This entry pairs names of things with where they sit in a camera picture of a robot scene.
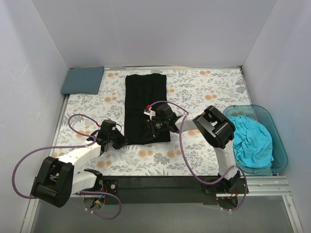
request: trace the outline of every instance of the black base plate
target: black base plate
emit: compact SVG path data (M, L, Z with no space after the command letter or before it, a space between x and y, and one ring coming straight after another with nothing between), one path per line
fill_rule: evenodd
M216 180L218 176L201 176ZM109 176L103 177L104 187L117 195L122 203L203 203L217 205L216 194L201 186L192 176ZM239 193L244 193L244 179L238 181ZM105 204L118 204L107 198Z

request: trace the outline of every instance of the folded blue towel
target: folded blue towel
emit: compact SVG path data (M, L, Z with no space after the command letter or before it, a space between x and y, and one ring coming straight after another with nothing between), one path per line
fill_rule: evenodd
M86 67L70 69L63 84L61 93L65 94L98 94L104 74L104 67Z
M229 117L235 125L233 150L238 163L251 168L270 167L272 138L260 123L246 117Z

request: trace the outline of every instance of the white wall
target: white wall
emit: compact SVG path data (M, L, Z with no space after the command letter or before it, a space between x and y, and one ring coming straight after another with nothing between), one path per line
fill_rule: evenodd
M27 152L51 145L68 67L31 0L0 0L0 232L17 233L28 200L12 189L12 170ZM17 172L29 194L47 152L34 154Z
M285 171L311 232L311 2L279 0L244 63L253 103L272 114L289 157Z
M242 65L276 0L33 0L69 67Z

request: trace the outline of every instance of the blue plastic tub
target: blue plastic tub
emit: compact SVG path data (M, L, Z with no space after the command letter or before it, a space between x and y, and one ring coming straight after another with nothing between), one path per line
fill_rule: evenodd
M282 172L288 164L288 158L286 151L284 149L283 143L281 141L280 135L277 132L276 125L274 124L270 113L259 105L232 105L224 110L224 115L226 117L236 117L238 115L249 117L260 124L262 124L269 131L272 137L272 156L274 161L268 168L250 168L246 166L241 166L236 160L237 165L239 165L243 171L248 174L254 175L272 175Z

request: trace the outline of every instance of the floral tablecloth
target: floral tablecloth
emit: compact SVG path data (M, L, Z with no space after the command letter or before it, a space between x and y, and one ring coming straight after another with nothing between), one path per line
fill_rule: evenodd
M179 70L114 70L105 71L98 95L70 95L56 145L80 145L85 137L74 133L67 125L72 114L86 114L99 123L111 119L124 125L125 77L131 74L161 73L167 76L167 99L198 113L214 105L223 111L230 105L250 104L239 69L179 69ZM174 111L182 113L175 106ZM87 134L98 127L90 120L77 117L73 126ZM217 175L218 164L211 147L198 130L183 133L183 145L188 162L198 175ZM54 157L69 149L54 151ZM170 143L111 148L82 169L92 168L103 175L191 175L179 147L178 134L171 133Z

